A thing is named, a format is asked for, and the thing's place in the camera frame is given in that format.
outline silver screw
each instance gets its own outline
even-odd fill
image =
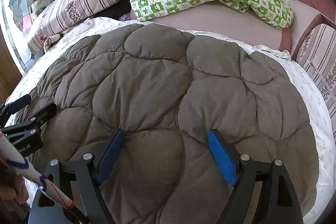
[[[250,159],[250,156],[246,155],[246,154],[242,154],[242,155],[240,155],[240,158],[244,161],[248,161]]]
[[[54,159],[54,160],[52,160],[51,162],[50,162],[50,165],[51,166],[55,166],[55,165],[57,165],[58,164],[58,160],[56,160],[56,159]]]
[[[282,165],[282,161],[279,160],[279,159],[276,159],[276,160],[274,161],[274,163],[275,163],[275,165],[277,165],[277,166],[281,166],[281,165]]]
[[[92,154],[91,153],[86,153],[86,154],[84,154],[84,156],[83,156],[83,159],[84,160],[89,160],[89,159],[91,159],[92,158]]]

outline mattress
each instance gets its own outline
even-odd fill
[[[71,32],[66,34],[54,47],[52,47],[44,56],[42,56],[33,68],[22,78],[12,95],[8,98],[8,102],[12,102],[19,97],[29,93],[37,84],[46,69],[70,46],[74,45],[80,39],[95,34],[104,34],[119,27],[139,23],[137,21],[116,21],[110,18],[98,17],[87,19]],[[321,215],[328,202],[330,201],[334,191],[335,176],[335,158],[336,147],[332,133],[332,126],[327,107],[323,97],[314,82],[308,74],[294,61],[286,60],[284,57],[278,57],[271,52],[265,51],[267,47],[253,47],[244,42],[232,40],[224,35],[210,33],[206,31],[188,31],[194,35],[207,35],[220,40],[237,43],[249,54],[254,51],[260,51],[279,62],[286,70],[291,83],[297,88],[302,96],[310,116],[310,125],[314,131],[316,149],[319,155],[319,179],[316,184],[316,202],[313,208],[304,216],[304,223],[313,224]],[[7,123],[13,124],[14,115],[11,116]],[[30,193],[29,204],[32,203],[36,186],[26,181]]]

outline dark blue gripper pad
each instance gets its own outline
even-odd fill
[[[103,184],[113,171],[124,143],[125,133],[119,129],[99,162],[99,173],[96,178],[96,182],[99,186]]]
[[[224,180],[233,187],[236,186],[238,183],[236,167],[213,131],[208,134],[208,145]]]

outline crumpled white cloth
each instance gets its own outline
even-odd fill
[[[95,34],[102,35],[119,27],[134,23],[143,25],[153,24],[152,22],[139,22],[137,20],[117,21],[105,17],[97,17],[94,19],[88,18],[61,38],[56,45],[54,45],[36,62],[32,69],[22,78],[12,95],[7,99],[7,103],[15,101],[23,95],[28,94],[37,85],[38,81],[48,67],[70,46],[76,44],[80,39]],[[320,173],[316,185],[316,202],[313,208],[303,218],[305,224],[314,224],[335,192],[334,177],[336,170],[336,146],[328,109],[313,80],[309,77],[305,70],[299,66],[299,64],[288,60],[286,52],[284,54],[279,54],[279,51],[265,50],[265,47],[253,47],[244,42],[233,40],[229,37],[216,33],[196,30],[189,30],[187,32],[193,35],[207,35],[220,40],[237,43],[249,54],[254,51],[262,52],[263,54],[275,59],[286,70],[291,83],[297,88],[305,102],[305,105],[307,106],[310,117],[310,125],[314,131],[316,149],[319,155]],[[14,115],[11,116],[6,126],[12,125],[13,123]],[[31,204],[37,188],[33,183],[28,181],[26,181],[26,185],[29,186],[29,204]]]

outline striped fabric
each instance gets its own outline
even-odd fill
[[[336,140],[336,30],[315,27],[302,44],[297,62],[319,88],[328,107]]]
[[[119,0],[55,0],[34,21],[27,38],[32,53],[43,49],[49,36],[61,33]]]

